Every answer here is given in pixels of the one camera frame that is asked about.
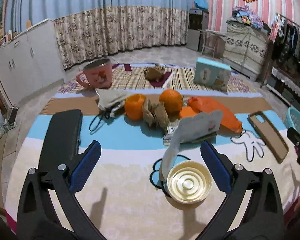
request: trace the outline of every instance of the blue gripper pad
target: blue gripper pad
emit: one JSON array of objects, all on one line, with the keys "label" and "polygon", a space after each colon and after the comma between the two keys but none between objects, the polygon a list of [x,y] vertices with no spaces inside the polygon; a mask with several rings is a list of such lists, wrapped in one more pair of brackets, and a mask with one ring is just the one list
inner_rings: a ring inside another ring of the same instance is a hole
[{"label": "blue gripper pad", "polygon": [[83,189],[83,186],[86,184],[94,166],[96,166],[101,156],[100,143],[97,141],[93,141],[92,143],[93,145],[91,146],[91,148],[88,150],[88,152],[82,158],[81,162],[77,165],[77,167],[71,174],[69,191],[72,194],[75,194],[76,192]]},{"label": "blue gripper pad", "polygon": [[232,189],[231,176],[217,156],[219,153],[215,153],[214,150],[215,149],[212,149],[206,141],[203,141],[200,147],[201,157],[207,165],[219,190],[229,194]]}]

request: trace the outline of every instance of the tiled floor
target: tiled floor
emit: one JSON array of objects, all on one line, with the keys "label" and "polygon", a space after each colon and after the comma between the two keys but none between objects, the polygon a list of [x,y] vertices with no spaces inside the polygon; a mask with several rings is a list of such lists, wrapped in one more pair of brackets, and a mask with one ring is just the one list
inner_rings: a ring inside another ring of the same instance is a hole
[{"label": "tiled floor", "polygon": [[[138,63],[138,62],[160,62],[177,64],[179,66],[195,66],[197,57],[201,54],[189,50],[183,46],[179,47],[155,47],[149,49],[138,49],[134,51],[118,53],[110,57],[111,62],[114,63]],[[73,78],[79,70],[81,70],[88,62],[79,66],[74,66],[67,71],[68,79]],[[271,92],[264,89],[259,89],[259,83],[251,82],[265,97],[273,110],[284,120],[287,112],[287,106],[280,101]],[[45,91],[41,95],[33,98],[25,105],[20,107],[17,113],[16,128],[10,130],[6,135],[0,138],[0,207],[4,208],[8,183],[10,174],[18,156],[18,152],[22,142],[26,138],[34,120],[50,100],[50,98],[57,92],[60,86],[55,86]]]}]

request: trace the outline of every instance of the blue basket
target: blue basket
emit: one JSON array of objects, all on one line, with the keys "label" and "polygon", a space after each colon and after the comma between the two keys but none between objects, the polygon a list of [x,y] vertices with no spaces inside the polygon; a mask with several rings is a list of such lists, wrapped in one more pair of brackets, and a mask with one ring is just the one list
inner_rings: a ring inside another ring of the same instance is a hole
[{"label": "blue basket", "polygon": [[292,127],[300,133],[300,112],[294,107],[289,107],[286,120],[283,123],[287,128]]}]

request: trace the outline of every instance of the orange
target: orange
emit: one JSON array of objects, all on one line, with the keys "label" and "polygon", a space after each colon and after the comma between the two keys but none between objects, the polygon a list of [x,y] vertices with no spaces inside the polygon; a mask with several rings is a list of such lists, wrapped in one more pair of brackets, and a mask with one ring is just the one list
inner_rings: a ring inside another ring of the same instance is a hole
[{"label": "orange", "polygon": [[195,112],[191,106],[185,106],[181,109],[179,113],[179,119],[184,117],[194,117],[198,112]]},{"label": "orange", "polygon": [[183,107],[182,95],[173,89],[167,89],[162,92],[159,101],[163,102],[167,114],[180,112]]},{"label": "orange", "polygon": [[126,99],[124,110],[131,120],[138,121],[143,118],[142,106],[145,99],[146,96],[142,94],[135,94]]}]

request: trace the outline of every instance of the floral curtain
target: floral curtain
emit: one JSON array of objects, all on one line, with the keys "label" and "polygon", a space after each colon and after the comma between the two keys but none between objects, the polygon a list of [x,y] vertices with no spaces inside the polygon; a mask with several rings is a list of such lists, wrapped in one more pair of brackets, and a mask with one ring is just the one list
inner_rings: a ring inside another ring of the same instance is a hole
[{"label": "floral curtain", "polygon": [[157,6],[95,8],[54,21],[64,68],[135,48],[186,43],[188,11]]}]

